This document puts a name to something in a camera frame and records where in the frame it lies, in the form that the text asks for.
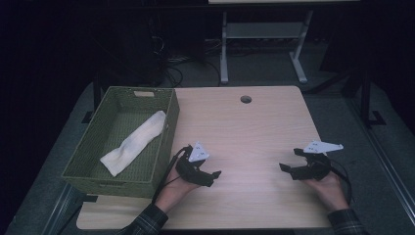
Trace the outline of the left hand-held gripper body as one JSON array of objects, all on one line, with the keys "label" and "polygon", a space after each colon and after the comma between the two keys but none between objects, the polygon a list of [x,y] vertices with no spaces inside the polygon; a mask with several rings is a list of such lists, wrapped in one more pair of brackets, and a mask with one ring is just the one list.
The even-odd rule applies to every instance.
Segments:
[{"label": "left hand-held gripper body", "polygon": [[189,158],[183,155],[176,164],[180,177],[190,183],[208,187],[210,174],[200,170],[200,166],[208,159],[209,153],[200,142],[196,142]]}]

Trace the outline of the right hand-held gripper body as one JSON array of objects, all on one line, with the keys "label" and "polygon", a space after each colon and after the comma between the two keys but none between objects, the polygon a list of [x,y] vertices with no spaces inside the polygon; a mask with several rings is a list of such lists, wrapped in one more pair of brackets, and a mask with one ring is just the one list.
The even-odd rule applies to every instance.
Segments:
[{"label": "right hand-held gripper body", "polygon": [[321,180],[330,171],[340,178],[344,176],[332,167],[331,160],[326,156],[328,152],[340,151],[344,148],[342,144],[333,144],[322,141],[311,141],[303,151],[308,153],[305,158],[306,165],[292,167],[291,176],[294,180],[315,179]]}]

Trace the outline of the cream cloth with brown bears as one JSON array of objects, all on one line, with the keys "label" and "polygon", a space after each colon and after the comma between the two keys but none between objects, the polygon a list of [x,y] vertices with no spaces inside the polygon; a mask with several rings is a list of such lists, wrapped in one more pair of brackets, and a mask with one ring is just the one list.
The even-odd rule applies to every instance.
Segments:
[{"label": "cream cloth with brown bears", "polygon": [[116,177],[123,172],[156,137],[161,135],[166,113],[157,111],[143,124],[137,127],[118,148],[108,152],[100,162]]}]

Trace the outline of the green woven basket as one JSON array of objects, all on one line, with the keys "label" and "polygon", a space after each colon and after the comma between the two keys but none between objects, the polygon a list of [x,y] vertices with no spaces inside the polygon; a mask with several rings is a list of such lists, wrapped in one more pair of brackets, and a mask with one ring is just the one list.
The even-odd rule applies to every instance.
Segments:
[{"label": "green woven basket", "polygon": [[[111,175],[101,158],[158,111],[166,114],[162,133],[125,170]],[[179,112],[172,88],[110,87],[70,158],[63,179],[87,194],[153,197],[170,162]]]}]

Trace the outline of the person's left hand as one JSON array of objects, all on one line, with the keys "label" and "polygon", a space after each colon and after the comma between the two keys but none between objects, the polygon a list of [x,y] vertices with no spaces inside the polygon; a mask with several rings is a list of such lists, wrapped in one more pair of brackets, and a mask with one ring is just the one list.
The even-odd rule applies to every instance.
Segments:
[{"label": "person's left hand", "polygon": [[171,174],[166,185],[161,189],[156,198],[155,205],[164,213],[169,213],[191,191],[199,188],[199,185],[183,180],[180,176]]}]

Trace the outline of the person's right hand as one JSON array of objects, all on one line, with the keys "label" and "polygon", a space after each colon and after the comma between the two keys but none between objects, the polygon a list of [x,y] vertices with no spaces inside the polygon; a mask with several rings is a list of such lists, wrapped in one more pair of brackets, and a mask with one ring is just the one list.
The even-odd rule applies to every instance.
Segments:
[{"label": "person's right hand", "polygon": [[336,212],[349,208],[340,178],[334,172],[330,171],[321,180],[306,179],[302,183],[315,191],[328,212]]}]

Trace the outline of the black metal stand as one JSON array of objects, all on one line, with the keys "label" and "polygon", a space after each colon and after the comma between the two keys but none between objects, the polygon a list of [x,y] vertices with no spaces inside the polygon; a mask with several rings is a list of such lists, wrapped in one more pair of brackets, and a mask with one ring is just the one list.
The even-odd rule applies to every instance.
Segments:
[{"label": "black metal stand", "polygon": [[371,77],[368,70],[360,67],[353,67],[345,72],[346,84],[342,94],[347,98],[354,98],[359,95],[358,114],[367,128],[373,125],[386,125],[385,120],[378,111],[370,110],[371,100]]}]

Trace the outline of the white metal stand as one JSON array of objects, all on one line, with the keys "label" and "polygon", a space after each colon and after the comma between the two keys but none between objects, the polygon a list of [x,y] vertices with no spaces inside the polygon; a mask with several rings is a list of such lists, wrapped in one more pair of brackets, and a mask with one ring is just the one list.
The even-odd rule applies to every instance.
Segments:
[{"label": "white metal stand", "polygon": [[297,47],[290,52],[290,60],[300,83],[306,84],[307,78],[300,63],[300,53],[313,16],[308,11],[302,22],[294,23],[230,23],[227,13],[222,14],[220,83],[229,82],[227,63],[227,41],[229,39],[296,39]]}]

